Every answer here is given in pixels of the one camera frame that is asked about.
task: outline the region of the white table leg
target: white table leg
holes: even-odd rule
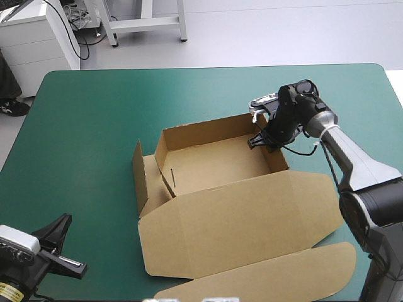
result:
[[[112,32],[110,21],[111,14],[109,13],[108,5],[106,5],[105,0],[96,0],[96,6],[99,10],[99,17],[101,18],[103,27],[106,32],[106,36],[112,46],[118,45],[115,34]]]
[[[185,42],[188,40],[188,34],[186,32],[186,23],[184,21],[183,0],[177,0],[177,3],[179,14],[179,27],[181,29],[181,40]]]

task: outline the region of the gray floor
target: gray floor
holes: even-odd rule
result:
[[[135,1],[109,3],[119,19],[135,14]],[[178,30],[120,34],[117,48],[107,40],[91,47],[82,69],[361,62],[403,69],[403,1],[184,0],[184,5],[186,43],[178,42]],[[154,1],[156,16],[175,11],[176,0]]]

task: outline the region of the cardboard box flap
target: cardboard box flap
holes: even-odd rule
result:
[[[310,248],[342,222],[329,177],[282,171],[177,196],[139,232],[150,275],[196,279]]]
[[[171,199],[154,155],[142,156],[140,141],[133,156],[133,172],[137,210],[140,217],[150,213]]]
[[[171,196],[288,169],[280,150],[249,149],[258,130],[250,114],[163,130],[155,156]]]
[[[344,288],[353,275],[355,263],[355,248],[343,242],[190,281],[161,291],[155,298],[177,298],[181,302],[199,302],[206,297],[267,302],[317,301]]]
[[[134,186],[137,199],[137,212],[140,214],[149,198],[147,195],[147,182],[145,180],[145,167],[140,140],[136,144],[132,164],[135,180]]]

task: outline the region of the black shoe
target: black shoe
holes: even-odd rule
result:
[[[23,116],[31,109],[29,105],[18,102],[15,99],[6,99],[4,104],[0,105],[0,112],[6,113],[10,116]]]

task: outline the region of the green tabletop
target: green tabletop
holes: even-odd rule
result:
[[[151,154],[165,127],[245,113],[251,99],[306,78],[317,84],[358,145],[403,171],[403,110],[379,65],[47,75],[0,173],[0,222],[31,232],[71,213],[64,255],[87,262],[89,270],[82,281],[49,274],[39,293],[57,299],[128,300],[183,282],[144,271],[131,166],[136,141],[141,139],[144,152]],[[307,152],[312,140],[299,137],[292,147]],[[309,158],[285,154],[293,170],[330,175],[321,150]],[[369,260],[346,226],[321,244],[341,241],[356,246],[356,272],[328,300],[357,300]]]

